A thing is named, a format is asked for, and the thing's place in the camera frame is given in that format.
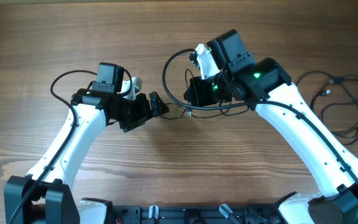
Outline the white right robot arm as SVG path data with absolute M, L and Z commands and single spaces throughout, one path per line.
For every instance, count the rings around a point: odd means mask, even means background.
M 272 58 L 256 62 L 236 30 L 189 55 L 201 74 L 190 80 L 185 100 L 209 106 L 248 103 L 298 154 L 318 191 L 296 193 L 278 204 L 288 223 L 358 223 L 358 158 L 317 118 L 289 74 Z

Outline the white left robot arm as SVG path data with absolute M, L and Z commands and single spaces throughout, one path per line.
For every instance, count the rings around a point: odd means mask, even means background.
M 107 126 L 119 123 L 126 133 L 168 113 L 156 92 L 141 93 L 137 77 L 101 62 L 95 81 L 65 104 L 67 119 L 43 157 L 23 177 L 4 186 L 7 223 L 121 223 L 111 201 L 84 198 L 75 203 L 72 187 L 92 143 Z

